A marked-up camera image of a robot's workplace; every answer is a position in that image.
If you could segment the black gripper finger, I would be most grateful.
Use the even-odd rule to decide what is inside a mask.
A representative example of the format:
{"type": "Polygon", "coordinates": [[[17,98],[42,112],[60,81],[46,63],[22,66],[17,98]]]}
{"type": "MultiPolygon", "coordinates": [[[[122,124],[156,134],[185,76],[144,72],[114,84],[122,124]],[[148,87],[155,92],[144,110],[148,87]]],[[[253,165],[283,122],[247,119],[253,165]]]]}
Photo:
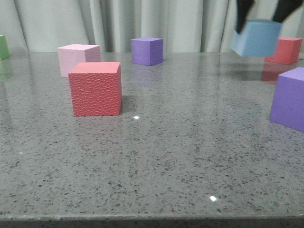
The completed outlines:
{"type": "Polygon", "coordinates": [[[301,0],[279,0],[272,21],[283,23],[300,6],[301,0]]]}
{"type": "Polygon", "coordinates": [[[254,0],[236,0],[237,19],[235,31],[240,34],[246,22],[248,13],[254,4],[254,0]]]}

